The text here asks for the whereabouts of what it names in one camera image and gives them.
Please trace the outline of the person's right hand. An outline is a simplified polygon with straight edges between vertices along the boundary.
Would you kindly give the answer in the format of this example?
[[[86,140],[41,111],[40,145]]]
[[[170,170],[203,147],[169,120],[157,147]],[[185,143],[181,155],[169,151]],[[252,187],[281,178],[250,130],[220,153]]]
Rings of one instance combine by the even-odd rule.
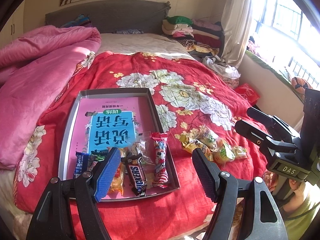
[[[279,176],[266,170],[262,176],[279,207],[300,207],[306,199],[305,183]]]

